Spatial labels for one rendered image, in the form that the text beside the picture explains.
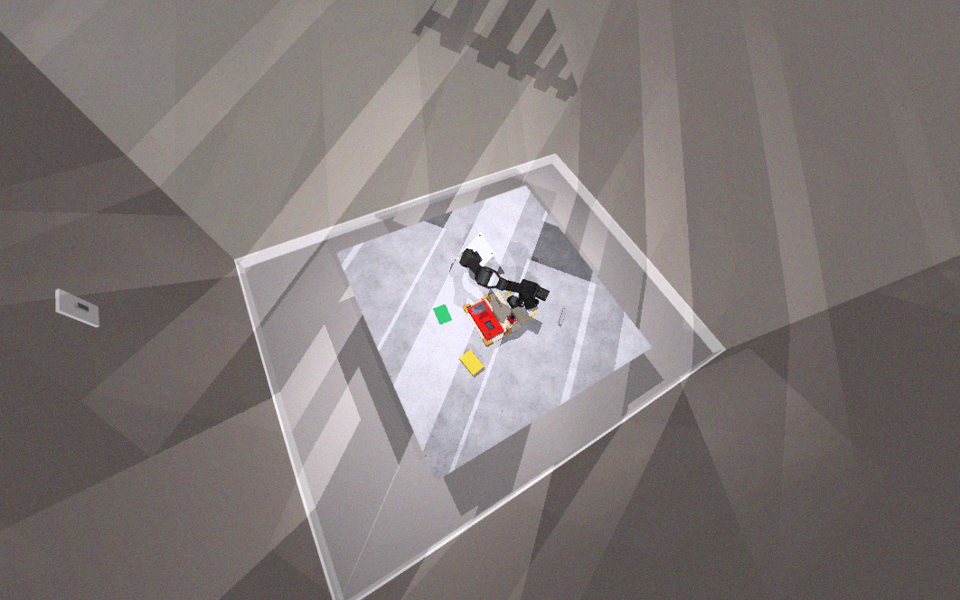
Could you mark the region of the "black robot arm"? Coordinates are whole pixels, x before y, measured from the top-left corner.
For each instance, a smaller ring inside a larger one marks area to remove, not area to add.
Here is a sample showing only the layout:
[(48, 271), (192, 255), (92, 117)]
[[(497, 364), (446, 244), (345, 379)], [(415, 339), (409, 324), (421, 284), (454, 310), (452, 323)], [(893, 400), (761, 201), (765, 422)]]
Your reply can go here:
[[(545, 302), (545, 299), (549, 297), (550, 291), (544, 289), (544, 287), (539, 286), (537, 283), (532, 283), (532, 281), (523, 279), (521, 283), (514, 283), (513, 281), (506, 280), (499, 276), (499, 274), (491, 269), (490, 267), (480, 266), (482, 258), (478, 253), (474, 253), (472, 249), (465, 248), (464, 253), (460, 259), (460, 264), (462, 267), (469, 267), (472, 269), (472, 272), (475, 274), (475, 282), (477, 285), (487, 287), (487, 289), (496, 289), (500, 291), (511, 291), (522, 295), (522, 301), (525, 302), (526, 309), (532, 309), (537, 307), (539, 304), (539, 299)], [(499, 281), (496, 286), (488, 286), (488, 281), (490, 281), (491, 275), (495, 273)], [(535, 299), (537, 297), (539, 299)]]

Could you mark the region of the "green flat rectangle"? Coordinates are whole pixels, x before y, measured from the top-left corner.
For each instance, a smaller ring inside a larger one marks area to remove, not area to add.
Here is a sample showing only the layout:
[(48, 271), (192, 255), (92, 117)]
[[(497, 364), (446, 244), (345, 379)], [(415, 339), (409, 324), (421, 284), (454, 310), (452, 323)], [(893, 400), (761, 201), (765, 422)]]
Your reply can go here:
[(433, 308), (435, 316), (438, 318), (439, 324), (445, 324), (452, 320), (446, 305), (438, 305), (438, 307)]

